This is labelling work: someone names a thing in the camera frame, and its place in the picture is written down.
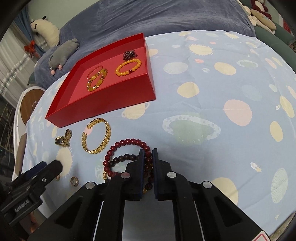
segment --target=wall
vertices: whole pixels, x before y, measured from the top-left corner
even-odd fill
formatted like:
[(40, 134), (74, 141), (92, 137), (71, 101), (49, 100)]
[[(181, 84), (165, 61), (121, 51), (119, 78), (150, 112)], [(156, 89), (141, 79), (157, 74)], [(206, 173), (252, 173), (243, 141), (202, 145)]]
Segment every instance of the wall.
[(47, 16), (58, 28), (98, 0), (32, 0), (29, 4), (30, 19)]

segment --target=curtain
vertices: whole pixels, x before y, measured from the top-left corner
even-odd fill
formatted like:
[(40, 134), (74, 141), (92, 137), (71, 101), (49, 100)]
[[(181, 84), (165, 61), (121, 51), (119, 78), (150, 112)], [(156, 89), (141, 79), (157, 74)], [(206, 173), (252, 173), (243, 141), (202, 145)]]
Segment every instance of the curtain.
[(34, 61), (9, 28), (0, 42), (0, 94), (16, 108), (34, 72)]
[[(28, 13), (28, 5), (26, 5), (22, 9), (22, 11), (17, 15), (17, 17), (14, 19), (14, 23), (24, 33), (24, 35), (29, 41), (33, 40), (31, 23), (30, 23), (29, 13)], [(37, 44), (35, 45), (35, 49), (40, 56), (42, 56), (45, 53), (45, 51)]]

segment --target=jewelry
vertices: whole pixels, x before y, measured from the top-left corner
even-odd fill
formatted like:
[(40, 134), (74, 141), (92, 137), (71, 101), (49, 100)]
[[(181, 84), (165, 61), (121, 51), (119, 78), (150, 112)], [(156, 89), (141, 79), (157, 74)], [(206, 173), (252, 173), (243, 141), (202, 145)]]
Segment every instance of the jewelry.
[[(125, 72), (119, 72), (119, 70), (129, 64), (129, 63), (132, 63), (132, 62), (138, 62), (136, 64), (135, 67), (133, 67), (132, 69), (130, 69), (129, 71), (125, 71)], [(125, 76), (125, 75), (128, 75), (128, 74), (131, 74), (132, 72), (136, 71), (140, 66), (141, 66), (142, 62), (139, 60), (139, 59), (131, 59), (131, 60), (128, 60), (128, 61), (125, 61), (123, 62), (121, 65), (119, 65), (115, 71), (115, 74), (117, 74), (118, 76)]]
[(114, 157), (113, 161), (110, 161), (111, 157), (114, 155), (114, 152), (117, 150), (117, 148), (120, 148), (121, 146), (125, 145), (137, 145), (143, 148), (145, 151), (145, 166), (144, 166), (144, 177), (148, 177), (148, 172), (150, 174), (150, 177), (148, 177), (148, 183), (145, 185), (145, 188), (143, 189), (143, 193), (146, 193), (148, 190), (151, 190), (154, 182), (154, 171), (153, 171), (153, 164), (152, 164), (152, 153), (150, 152), (150, 147), (146, 145), (146, 142), (143, 142), (141, 140), (136, 139), (126, 139), (121, 140), (120, 142), (115, 142), (114, 146), (110, 147), (110, 150), (107, 151), (107, 155), (105, 156), (105, 161), (103, 161), (104, 165), (104, 172), (103, 172), (103, 179), (105, 180), (105, 183), (109, 182), (109, 177), (114, 177), (118, 175), (118, 172), (111, 171), (112, 167), (115, 167), (115, 164), (119, 163), (120, 161), (124, 160), (131, 160), (135, 161), (139, 159), (139, 156), (136, 155), (129, 155), (125, 154), (124, 156)]
[[(96, 69), (98, 69), (98, 68), (101, 68), (100, 71), (97, 72), (96, 74), (94, 74), (94, 75), (90, 78), (90, 74), (91, 74), (93, 71), (95, 71)], [(108, 73), (107, 69), (103, 69), (103, 66), (102, 66), (102, 65), (99, 65), (99, 66), (95, 67), (92, 71), (90, 71), (89, 74), (88, 74), (87, 77), (86, 77), (87, 80), (88, 80), (88, 82), (87, 82), (87, 90), (90, 91), (90, 92), (92, 92), (92, 91), (96, 90), (97, 88), (99, 88), (99, 86), (103, 83), (103, 81), (104, 81), (104, 79), (105, 79), (107, 73)], [(97, 77), (99, 77), (99, 75), (101, 75), (101, 74), (102, 74), (102, 76), (101, 76), (100, 80), (94, 85), (94, 87), (91, 87), (91, 83), (92, 83)]]
[(88, 129), (91, 129), (92, 127), (94, 127), (94, 125), (96, 125), (97, 123), (100, 123), (100, 122), (104, 122), (105, 123), (105, 125), (106, 125), (106, 134), (105, 134), (105, 137), (104, 137), (102, 143), (100, 144), (100, 146), (98, 148), (96, 148), (94, 150), (89, 150), (87, 148), (87, 145), (86, 145), (87, 134), (85, 132), (82, 133), (82, 137), (81, 137), (82, 147), (88, 153), (91, 153), (91, 154), (100, 153), (102, 150), (105, 149), (105, 147), (109, 143), (109, 140), (110, 140), (110, 137), (111, 137), (111, 127), (110, 127), (109, 123), (107, 121), (105, 121), (103, 118), (97, 118), (97, 119), (92, 120), (87, 125), (87, 128)]
[(71, 177), (70, 182), (72, 187), (77, 187), (79, 184), (79, 179), (77, 177)]
[(132, 58), (136, 58), (138, 57), (138, 55), (136, 54), (135, 50), (130, 50), (130, 51), (125, 51), (123, 54), (123, 60), (124, 61), (128, 61)]
[(71, 137), (72, 131), (67, 129), (65, 132), (65, 136), (60, 136), (55, 139), (55, 144), (62, 147), (69, 147)]

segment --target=red and white sticker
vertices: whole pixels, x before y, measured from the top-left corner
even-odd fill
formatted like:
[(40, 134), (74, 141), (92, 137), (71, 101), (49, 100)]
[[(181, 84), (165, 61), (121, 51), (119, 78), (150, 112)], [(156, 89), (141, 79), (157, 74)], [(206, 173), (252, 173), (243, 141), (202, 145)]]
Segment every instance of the red and white sticker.
[(252, 241), (270, 241), (264, 231), (261, 231)]

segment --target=cardboard box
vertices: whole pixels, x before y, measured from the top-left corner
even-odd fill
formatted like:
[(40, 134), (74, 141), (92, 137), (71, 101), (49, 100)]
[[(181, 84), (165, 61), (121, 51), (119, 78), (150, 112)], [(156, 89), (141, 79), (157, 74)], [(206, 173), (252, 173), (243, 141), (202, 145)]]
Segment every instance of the cardboard box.
[[(123, 53), (134, 49), (142, 65), (133, 73), (117, 76), (116, 68), (124, 62)], [(128, 71), (137, 63), (122, 67)], [(95, 91), (87, 90), (87, 75), (102, 65), (108, 73)], [(94, 86), (100, 77), (92, 82)], [(79, 60), (68, 74), (46, 115), (46, 119), (58, 127), (85, 120), (109, 111), (155, 100), (148, 47), (143, 34), (119, 40)]]

